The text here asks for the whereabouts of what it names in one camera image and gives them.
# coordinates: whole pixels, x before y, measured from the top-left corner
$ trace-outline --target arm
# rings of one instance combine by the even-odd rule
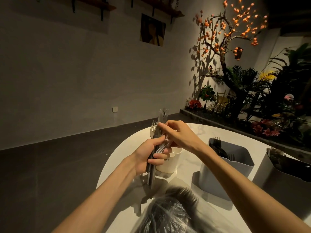
[[[194,153],[212,171],[251,232],[311,232],[301,219],[222,160],[183,121],[168,121],[159,126],[178,146]]]
[[[146,172],[147,159],[155,145],[165,140],[162,136],[148,139],[130,156],[126,157],[111,175],[73,211],[53,233],[101,232],[112,209],[136,175]],[[162,165],[166,154],[154,154],[148,163]]]

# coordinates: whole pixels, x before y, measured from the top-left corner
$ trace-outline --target painting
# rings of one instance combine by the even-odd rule
[[[163,46],[165,27],[165,23],[142,14],[140,41],[156,46]]]

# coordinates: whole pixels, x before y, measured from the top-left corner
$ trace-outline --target gray utensil holder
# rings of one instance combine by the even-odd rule
[[[305,219],[311,212],[311,182],[276,169],[266,153],[253,183],[292,211]]]
[[[227,154],[233,154],[235,156],[235,161],[230,161],[223,157],[221,158],[244,176],[248,177],[254,168],[254,162],[248,150],[242,146],[231,144],[225,141],[221,141],[221,148],[226,151]],[[212,174],[208,167],[204,165],[204,163],[201,165],[198,184],[200,189],[225,200],[230,200],[229,196],[220,185],[216,177]]]

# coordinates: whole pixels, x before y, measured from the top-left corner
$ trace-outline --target yellow flower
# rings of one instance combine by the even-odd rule
[[[274,75],[271,74],[271,73],[273,73],[273,72],[274,72],[273,70],[270,70],[270,71],[268,71],[268,72],[262,72],[262,73],[259,75],[259,79],[267,80],[267,81],[273,80],[273,79],[276,78]]]

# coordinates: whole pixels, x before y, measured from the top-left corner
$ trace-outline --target hand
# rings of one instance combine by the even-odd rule
[[[144,143],[142,143],[135,151],[131,154],[133,160],[135,162],[135,170],[136,175],[140,175],[146,172],[147,162],[153,165],[162,165],[164,163],[164,159],[167,159],[167,154],[172,152],[171,148],[164,149],[163,154],[154,154],[154,159],[148,159],[149,155],[154,149],[154,146],[160,145],[164,142],[165,136],[148,139]]]
[[[166,124],[158,123],[158,126],[164,133],[168,134],[169,139],[173,140],[177,146],[191,153],[195,153],[202,145],[206,145],[183,121],[168,120]]]

